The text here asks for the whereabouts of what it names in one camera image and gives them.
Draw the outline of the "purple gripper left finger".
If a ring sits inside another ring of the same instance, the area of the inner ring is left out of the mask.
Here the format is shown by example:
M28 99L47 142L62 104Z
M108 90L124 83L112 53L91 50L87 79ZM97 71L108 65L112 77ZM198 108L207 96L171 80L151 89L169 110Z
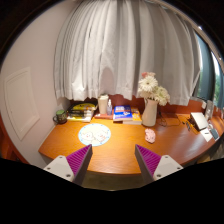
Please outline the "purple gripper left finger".
M92 154L92 145L87 145L68 156L59 155L44 170L81 186Z

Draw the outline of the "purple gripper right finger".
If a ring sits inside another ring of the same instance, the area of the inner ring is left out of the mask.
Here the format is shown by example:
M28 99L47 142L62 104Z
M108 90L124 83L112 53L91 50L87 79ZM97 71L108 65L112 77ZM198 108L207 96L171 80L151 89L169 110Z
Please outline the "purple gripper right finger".
M135 145L135 157L145 184L152 183L182 169L169 155L159 156L151 150Z

